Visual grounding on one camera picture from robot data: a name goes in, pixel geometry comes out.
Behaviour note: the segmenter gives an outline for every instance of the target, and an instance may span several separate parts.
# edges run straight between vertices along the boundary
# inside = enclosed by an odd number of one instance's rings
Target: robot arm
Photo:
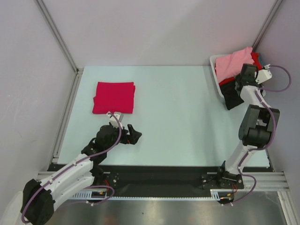
[[[232,174],[239,174],[238,168],[242,171],[249,159],[258,151],[254,149],[264,147],[271,138],[273,124],[265,106],[273,112],[276,124],[280,114],[279,110],[272,109],[265,102],[256,86],[244,86],[240,97],[249,104],[249,107],[240,126],[238,146],[225,162],[225,170]]]
[[[239,129],[239,144],[225,161],[226,173],[239,174],[239,170],[243,170],[253,154],[266,148],[271,139],[273,126],[276,127],[280,112],[266,103],[258,82],[266,81],[271,77],[271,73],[266,69],[260,71],[255,77],[255,67],[250,64],[243,65],[241,74],[237,78],[236,91],[249,107]],[[268,109],[275,117],[275,125]]]
[[[109,116],[109,125],[102,126],[71,163],[40,182],[32,179],[25,185],[21,213],[33,225],[45,224],[61,204],[82,189],[102,184],[105,175],[99,164],[107,152],[118,143],[136,144],[142,136],[130,124],[124,129],[121,113]]]

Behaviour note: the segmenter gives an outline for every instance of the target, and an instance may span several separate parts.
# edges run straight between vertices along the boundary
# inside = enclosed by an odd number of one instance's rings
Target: folded red towel
[[[132,113],[134,108],[135,86],[133,82],[98,82],[94,97],[93,114],[107,112]]]

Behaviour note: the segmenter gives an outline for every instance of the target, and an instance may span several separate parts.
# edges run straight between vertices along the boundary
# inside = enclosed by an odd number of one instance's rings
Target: black cloth
[[[221,92],[225,98],[225,105],[228,110],[231,110],[232,108],[244,102],[234,88],[235,88],[235,80],[220,86]]]

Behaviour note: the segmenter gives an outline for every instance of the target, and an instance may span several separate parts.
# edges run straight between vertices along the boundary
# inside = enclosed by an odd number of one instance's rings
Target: metal floor
[[[62,205],[47,225],[287,224],[277,192],[254,192],[233,207],[205,201],[112,200],[93,207],[72,203]]]

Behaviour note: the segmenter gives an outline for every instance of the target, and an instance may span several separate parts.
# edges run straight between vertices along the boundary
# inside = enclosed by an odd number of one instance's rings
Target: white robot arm
[[[264,105],[268,106],[271,108],[263,99],[263,96],[261,92],[258,90],[256,86],[244,86],[240,92],[240,97],[244,100],[244,102],[247,105],[256,105],[260,108],[264,108],[262,105],[262,102]],[[257,125],[262,124],[261,120],[257,120]],[[257,146],[253,145],[244,145],[243,141],[240,140],[238,143],[238,146],[236,147],[235,151],[233,154],[229,157],[229,159],[225,162],[225,170],[228,171],[229,173],[232,174],[239,174],[238,168],[242,171],[244,166],[247,164],[249,159],[258,151],[258,150],[253,150],[257,149]],[[242,161],[242,163],[239,165],[243,157],[246,155],[247,157]]]
[[[105,174],[99,164],[106,158],[107,152],[118,143],[137,143],[142,133],[135,131],[130,124],[127,126],[129,131],[125,130],[121,124],[123,117],[121,113],[108,113],[108,115],[109,125],[100,128],[97,136],[76,159],[50,177],[40,182],[32,179],[25,185],[21,209],[23,223],[43,225],[58,207],[74,194],[92,185],[101,185],[105,181]]]

